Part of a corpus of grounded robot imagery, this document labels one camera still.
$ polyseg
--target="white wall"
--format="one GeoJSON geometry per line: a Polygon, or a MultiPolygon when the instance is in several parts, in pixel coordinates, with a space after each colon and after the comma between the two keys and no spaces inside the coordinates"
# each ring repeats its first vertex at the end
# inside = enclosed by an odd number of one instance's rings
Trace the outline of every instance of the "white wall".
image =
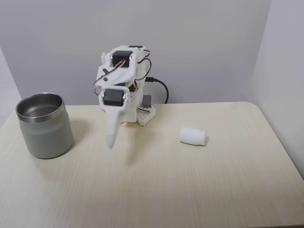
{"type": "Polygon", "coordinates": [[[271,3],[252,88],[304,177],[304,1],[271,3]]]}
{"type": "MultiPolygon", "coordinates": [[[[171,103],[252,101],[270,0],[1,0],[0,45],[22,97],[97,104],[102,51],[146,45],[171,103]]],[[[153,102],[165,90],[147,84],[153,102]]]]}
{"type": "Polygon", "coordinates": [[[20,94],[0,48],[0,128],[20,100],[20,94]]]}

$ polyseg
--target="wire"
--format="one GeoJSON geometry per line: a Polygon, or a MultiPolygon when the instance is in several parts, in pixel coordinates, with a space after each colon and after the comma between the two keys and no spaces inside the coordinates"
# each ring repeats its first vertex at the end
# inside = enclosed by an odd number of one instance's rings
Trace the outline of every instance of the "wire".
{"type": "Polygon", "coordinates": [[[168,90],[168,87],[161,80],[158,80],[156,78],[154,79],[154,82],[159,82],[159,83],[161,83],[163,85],[163,87],[165,87],[166,92],[167,92],[167,97],[166,97],[166,101],[165,101],[165,104],[166,104],[168,102],[168,99],[169,99],[169,90],[168,90]]]}
{"type": "Polygon", "coordinates": [[[149,57],[149,55],[150,55],[150,51],[149,51],[149,50],[147,50],[147,49],[144,49],[144,51],[148,52],[148,54],[145,56],[145,58],[149,57]]]}
{"type": "Polygon", "coordinates": [[[134,85],[135,89],[137,90],[138,88],[137,88],[137,83],[136,83],[136,81],[134,81],[133,85],[134,85]]]}
{"type": "Polygon", "coordinates": [[[140,64],[140,63],[142,63],[144,60],[148,60],[148,61],[150,62],[150,68],[149,68],[149,70],[147,71],[147,73],[146,73],[146,75],[145,75],[144,77],[142,77],[142,78],[140,78],[140,79],[135,79],[135,81],[140,81],[140,80],[143,80],[145,77],[147,77],[148,73],[149,73],[149,72],[150,72],[150,70],[151,70],[151,67],[152,67],[152,62],[151,62],[151,60],[150,60],[150,59],[148,59],[148,58],[143,58],[143,59],[142,59],[142,61],[140,61],[140,62],[138,62],[138,63],[140,64]]]}
{"type": "Polygon", "coordinates": [[[139,108],[139,107],[137,107],[137,111],[138,111],[138,112],[141,112],[141,113],[146,113],[146,114],[149,114],[149,113],[150,113],[150,111],[145,110],[145,109],[141,109],[141,108],[139,108]]]}
{"type": "Polygon", "coordinates": [[[93,84],[93,90],[94,90],[94,93],[95,93],[97,96],[98,96],[100,93],[98,93],[98,92],[96,91],[95,84],[96,84],[97,82],[99,82],[100,80],[104,79],[104,78],[105,78],[107,75],[109,75],[110,73],[114,72],[116,69],[121,68],[121,67],[124,65],[124,63],[125,63],[125,60],[124,60],[124,59],[121,60],[120,62],[118,62],[118,63],[114,66],[114,69],[113,69],[113,70],[111,70],[111,71],[105,73],[103,76],[101,76],[99,79],[97,79],[97,80],[94,82],[94,84],[93,84]]]}

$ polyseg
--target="metal cup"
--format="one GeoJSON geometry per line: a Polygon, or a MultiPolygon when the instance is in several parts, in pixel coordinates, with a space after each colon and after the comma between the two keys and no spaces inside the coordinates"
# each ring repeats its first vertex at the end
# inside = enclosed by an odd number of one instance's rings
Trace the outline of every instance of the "metal cup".
{"type": "Polygon", "coordinates": [[[55,158],[73,143],[70,120],[61,96],[35,94],[17,104],[20,129],[29,152],[37,158],[55,158]]]}

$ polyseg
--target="wooden table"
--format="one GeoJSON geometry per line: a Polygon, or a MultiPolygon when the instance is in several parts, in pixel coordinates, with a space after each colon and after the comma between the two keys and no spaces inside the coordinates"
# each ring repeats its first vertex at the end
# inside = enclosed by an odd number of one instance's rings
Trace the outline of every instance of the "wooden table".
{"type": "Polygon", "coordinates": [[[105,143],[98,106],[68,106],[75,143],[31,156],[13,113],[0,130],[0,227],[222,228],[304,224],[304,181],[257,106],[155,105],[105,143]],[[206,146],[179,142],[207,130],[206,146]]]}

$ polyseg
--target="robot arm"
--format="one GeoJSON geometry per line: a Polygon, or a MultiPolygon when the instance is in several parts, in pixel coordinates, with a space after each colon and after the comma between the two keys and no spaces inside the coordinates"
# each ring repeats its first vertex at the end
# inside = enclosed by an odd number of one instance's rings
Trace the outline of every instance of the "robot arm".
{"type": "Polygon", "coordinates": [[[106,113],[106,142],[110,149],[122,121],[136,122],[136,109],[143,100],[145,49],[143,46],[120,46],[102,54],[94,92],[106,113]]]}

